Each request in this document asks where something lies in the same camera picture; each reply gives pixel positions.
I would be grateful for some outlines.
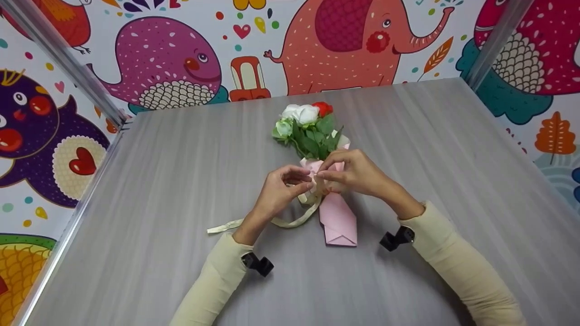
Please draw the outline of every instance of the flower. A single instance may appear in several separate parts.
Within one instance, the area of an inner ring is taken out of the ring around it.
[[[272,136],[278,139],[287,139],[292,135],[292,120],[282,118],[276,121],[276,127],[272,130]]]
[[[330,114],[334,111],[332,109],[332,105],[329,105],[326,102],[316,102],[316,103],[312,103],[312,105],[318,107],[318,109],[319,109],[318,115],[321,118],[324,118],[325,115]]]
[[[318,110],[318,107],[308,104],[301,106],[290,104],[282,112],[282,118],[292,118],[301,126],[310,125],[318,119]]]

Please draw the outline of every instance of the cartoon wallpaper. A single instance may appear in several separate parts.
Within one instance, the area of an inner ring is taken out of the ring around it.
[[[435,78],[481,1],[31,0],[126,115]],[[5,20],[26,36],[12,18]]]
[[[509,1],[485,1],[457,61],[462,77]],[[534,0],[476,93],[580,215],[579,10],[574,1]]]
[[[2,14],[0,325],[3,326],[14,319],[117,130],[33,41],[14,28],[8,15]]]

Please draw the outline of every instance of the elephant ear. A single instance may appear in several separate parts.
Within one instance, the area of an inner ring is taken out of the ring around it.
[[[363,32],[373,0],[323,0],[316,11],[316,36],[330,51],[363,48]]]

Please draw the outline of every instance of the gray table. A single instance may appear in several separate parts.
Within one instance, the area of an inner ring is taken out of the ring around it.
[[[28,325],[164,325],[219,236],[264,176],[299,158],[269,137],[289,103],[334,105],[361,148],[414,196],[432,200],[497,269],[530,325],[580,320],[580,223],[461,79],[139,114],[89,201]],[[326,247],[315,215],[270,226],[275,264],[249,273],[221,325],[458,325],[467,311],[409,247],[378,244],[394,213],[347,196],[358,247]],[[285,212],[298,216],[298,204]]]

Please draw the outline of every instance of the pink paper bouquet wrapper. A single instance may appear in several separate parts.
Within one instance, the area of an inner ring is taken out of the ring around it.
[[[341,136],[338,142],[339,148],[348,149],[350,140]],[[322,161],[307,160],[300,161],[302,167],[310,170],[310,176],[314,179],[314,174],[318,172]],[[335,163],[329,170],[342,171],[344,163]],[[324,187],[324,184],[317,183],[317,187]],[[353,211],[350,210],[346,201],[340,194],[329,193],[319,207],[320,223],[324,227],[324,238],[329,245],[342,245],[356,247],[357,245],[357,219]]]

